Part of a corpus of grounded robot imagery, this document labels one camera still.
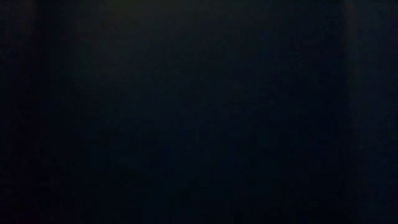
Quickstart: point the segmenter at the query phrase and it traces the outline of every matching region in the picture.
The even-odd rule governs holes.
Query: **dark surface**
[[[398,222],[397,10],[394,1],[368,1],[351,15],[360,223]]]
[[[357,220],[342,5],[86,2],[37,1],[21,223]]]

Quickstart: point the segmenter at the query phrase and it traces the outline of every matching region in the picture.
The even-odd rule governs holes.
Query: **dark curtain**
[[[376,30],[392,43],[393,25],[367,31],[338,2],[38,0],[35,7],[32,56],[19,61],[26,69],[4,66],[12,77],[2,129],[11,220],[376,223],[383,216],[388,223],[394,216],[387,205],[396,185],[394,100],[381,100],[395,93],[393,61],[380,60],[390,75],[370,90],[367,77],[380,71],[371,55],[388,47],[364,50]],[[377,116],[389,118],[368,121]]]

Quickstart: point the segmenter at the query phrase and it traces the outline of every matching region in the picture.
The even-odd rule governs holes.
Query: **dark background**
[[[396,218],[395,5],[31,6],[2,66],[9,223]]]

